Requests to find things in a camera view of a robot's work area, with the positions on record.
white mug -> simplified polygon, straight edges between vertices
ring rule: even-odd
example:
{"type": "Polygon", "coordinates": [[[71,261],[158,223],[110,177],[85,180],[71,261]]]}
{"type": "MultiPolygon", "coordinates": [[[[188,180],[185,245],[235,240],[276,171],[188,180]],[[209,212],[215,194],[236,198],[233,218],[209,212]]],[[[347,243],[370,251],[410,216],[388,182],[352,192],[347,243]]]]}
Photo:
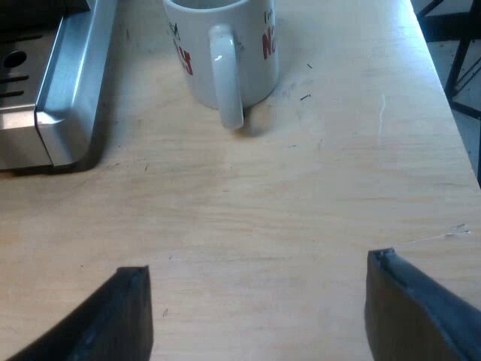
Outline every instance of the white mug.
{"type": "Polygon", "coordinates": [[[164,0],[194,97],[238,129],[279,78],[274,0],[164,0]]]}

plywood surface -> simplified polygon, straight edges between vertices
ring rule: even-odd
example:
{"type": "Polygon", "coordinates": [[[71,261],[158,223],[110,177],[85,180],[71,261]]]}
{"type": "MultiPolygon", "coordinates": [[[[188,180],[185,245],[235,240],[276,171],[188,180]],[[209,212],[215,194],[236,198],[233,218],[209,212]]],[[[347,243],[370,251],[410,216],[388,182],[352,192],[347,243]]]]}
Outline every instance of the plywood surface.
{"type": "Polygon", "coordinates": [[[97,166],[0,174],[0,359],[124,265],[150,265],[153,360],[371,359],[380,247],[481,307],[481,195],[409,0],[277,21],[280,83],[229,132],[160,0],[119,1],[97,166]]]}

floor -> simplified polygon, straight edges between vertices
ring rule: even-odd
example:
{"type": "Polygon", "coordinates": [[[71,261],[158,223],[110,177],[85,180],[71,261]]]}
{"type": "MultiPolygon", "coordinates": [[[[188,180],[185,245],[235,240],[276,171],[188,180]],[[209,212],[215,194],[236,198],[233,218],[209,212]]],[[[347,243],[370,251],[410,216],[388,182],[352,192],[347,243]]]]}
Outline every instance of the floor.
{"type": "MultiPolygon", "coordinates": [[[[414,11],[417,13],[424,8],[431,0],[411,0],[414,11]]],[[[463,11],[469,11],[471,0],[445,0],[441,5],[434,9],[430,15],[449,14],[463,11]]],[[[444,85],[448,78],[449,70],[454,59],[454,55],[458,46],[457,41],[443,41],[440,43],[428,44],[431,57],[436,66],[437,73],[444,85]]],[[[467,53],[461,69],[460,77],[464,74],[465,69],[469,69],[481,57],[481,41],[473,42],[467,53]]],[[[478,64],[473,70],[476,71],[481,67],[478,64]]],[[[481,71],[473,80],[455,97],[455,100],[473,108],[481,108],[481,71]]],[[[453,111],[456,124],[463,138],[464,147],[469,155],[471,165],[475,174],[478,174],[479,159],[479,131],[481,122],[477,119],[465,116],[464,114],[453,111]]]]}

black rubber piece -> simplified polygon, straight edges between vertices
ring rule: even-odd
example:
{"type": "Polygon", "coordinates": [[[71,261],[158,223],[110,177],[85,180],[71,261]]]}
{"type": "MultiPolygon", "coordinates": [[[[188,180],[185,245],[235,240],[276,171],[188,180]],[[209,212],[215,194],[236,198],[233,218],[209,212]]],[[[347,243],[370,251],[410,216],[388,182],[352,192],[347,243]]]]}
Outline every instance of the black rubber piece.
{"type": "Polygon", "coordinates": [[[481,360],[481,313],[393,249],[368,255],[365,322],[376,361],[481,360]]]}
{"type": "Polygon", "coordinates": [[[153,344],[149,268],[114,276],[8,361],[147,361],[153,344]]]}

scratch on table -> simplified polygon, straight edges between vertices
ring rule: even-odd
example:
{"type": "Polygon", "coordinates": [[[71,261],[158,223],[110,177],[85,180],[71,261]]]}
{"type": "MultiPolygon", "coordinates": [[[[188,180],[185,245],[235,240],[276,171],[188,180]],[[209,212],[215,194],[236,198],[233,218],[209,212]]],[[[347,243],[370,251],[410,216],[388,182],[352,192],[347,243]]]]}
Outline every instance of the scratch on table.
{"type": "Polygon", "coordinates": [[[457,224],[456,226],[450,227],[447,233],[443,233],[442,235],[435,235],[434,237],[428,237],[423,239],[416,239],[414,241],[408,241],[404,244],[412,244],[412,243],[419,243],[419,242],[426,242],[426,241],[433,241],[435,239],[441,238],[448,238],[448,237],[455,237],[457,235],[466,235],[470,234],[471,231],[468,229],[465,223],[457,224]]]}
{"type": "Polygon", "coordinates": [[[379,112],[379,129],[377,131],[377,146],[381,147],[383,140],[384,110],[386,109],[386,96],[383,93],[383,106],[379,112]]]}

